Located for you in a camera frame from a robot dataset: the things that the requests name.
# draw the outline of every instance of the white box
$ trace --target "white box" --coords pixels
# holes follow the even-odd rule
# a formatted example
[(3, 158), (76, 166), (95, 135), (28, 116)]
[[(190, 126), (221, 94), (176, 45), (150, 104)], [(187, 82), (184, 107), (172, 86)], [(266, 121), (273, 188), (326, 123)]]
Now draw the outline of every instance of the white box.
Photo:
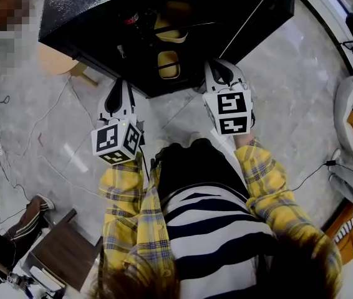
[(92, 152), (111, 165), (135, 159), (141, 132), (130, 120), (120, 120), (91, 132)]
[(250, 90), (226, 89), (224, 92), (206, 93), (203, 100), (219, 135), (250, 133), (253, 109)]

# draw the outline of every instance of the marble floor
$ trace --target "marble floor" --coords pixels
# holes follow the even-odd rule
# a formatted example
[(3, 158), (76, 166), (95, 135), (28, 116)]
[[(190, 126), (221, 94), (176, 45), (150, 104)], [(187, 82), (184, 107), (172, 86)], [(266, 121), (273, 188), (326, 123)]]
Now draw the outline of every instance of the marble floor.
[[(31, 18), (29, 35), (37, 35), (42, 3), (34, 0), (36, 16)], [(9, 164), (5, 156), (0, 157), (1, 163), (12, 184), (21, 184), (28, 198), (41, 193), (54, 201), (55, 221), (74, 207), (76, 226), (95, 242), (106, 207), (96, 195), (97, 185), (106, 165), (92, 156), (90, 132), (98, 100), (112, 80), (88, 69), (87, 74), (99, 81), (97, 88), (73, 78), (61, 93), (67, 77), (42, 71), (36, 39), (24, 52), (16, 68), (0, 74), (0, 100), (10, 96), (8, 104), (0, 105), (1, 144)], [(334, 89), (348, 75), (344, 63), (323, 27), (296, 0), (295, 16), (238, 66), (253, 91), (254, 132), (286, 168), (289, 186), (297, 187), (339, 145), (332, 109)], [(60, 93), (58, 104), (37, 123), (28, 143), (35, 122)], [(190, 133), (199, 131), (237, 166), (233, 141), (216, 135), (201, 95), (184, 90), (148, 100), (135, 93), (135, 101), (137, 115), (145, 121), (147, 161), (164, 141), (186, 144)], [(317, 225), (327, 220), (342, 199), (327, 179), (327, 169), (322, 168), (296, 191), (297, 202)], [(12, 188), (0, 167), (1, 217), (21, 210), (26, 202), (22, 189)]]

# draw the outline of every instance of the black cabinet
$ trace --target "black cabinet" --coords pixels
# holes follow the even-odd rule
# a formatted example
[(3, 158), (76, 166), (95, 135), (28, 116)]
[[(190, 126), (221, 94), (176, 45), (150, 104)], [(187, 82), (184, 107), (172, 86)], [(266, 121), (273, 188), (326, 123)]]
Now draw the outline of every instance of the black cabinet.
[[(188, 4), (190, 16), (155, 30), (169, 1)], [(39, 40), (156, 97), (200, 86), (207, 58), (239, 62), (293, 10), (294, 0), (45, 0)], [(136, 23), (126, 25), (134, 15)], [(188, 33), (183, 43), (156, 35), (174, 29)], [(180, 73), (164, 79), (158, 55), (169, 50), (178, 55)]]

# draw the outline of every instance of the hair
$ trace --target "hair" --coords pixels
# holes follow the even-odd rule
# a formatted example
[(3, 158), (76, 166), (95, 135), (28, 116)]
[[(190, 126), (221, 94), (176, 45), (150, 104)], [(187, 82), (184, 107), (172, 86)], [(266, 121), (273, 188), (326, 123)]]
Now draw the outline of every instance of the hair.
[[(252, 298), (332, 299), (337, 295), (338, 276), (329, 276), (330, 239), (314, 236), (303, 242), (281, 237), (275, 242), (272, 257), (256, 257), (256, 286)], [(167, 287), (152, 269), (145, 271), (146, 282), (133, 277), (126, 268), (100, 269), (90, 299), (176, 299), (179, 282), (175, 277)]]

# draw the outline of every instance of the plaid sleeve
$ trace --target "plaid sleeve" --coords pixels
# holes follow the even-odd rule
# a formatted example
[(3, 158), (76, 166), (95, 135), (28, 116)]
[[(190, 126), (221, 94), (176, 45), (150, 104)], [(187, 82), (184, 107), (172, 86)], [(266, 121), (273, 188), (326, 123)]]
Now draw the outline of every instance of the plaid sleeve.
[[(289, 235), (296, 240), (306, 240), (314, 235), (320, 242), (328, 237), (315, 227), (304, 210), (294, 200), (286, 185), (286, 173), (269, 151), (257, 139), (235, 151), (250, 198), (246, 205), (251, 213), (262, 218), (276, 235)], [(337, 247), (330, 256), (329, 274), (341, 279), (341, 256)]]
[(103, 226), (103, 246), (113, 268), (137, 243), (137, 224), (143, 191), (142, 155), (136, 160), (110, 167), (99, 184), (101, 195), (109, 200)]

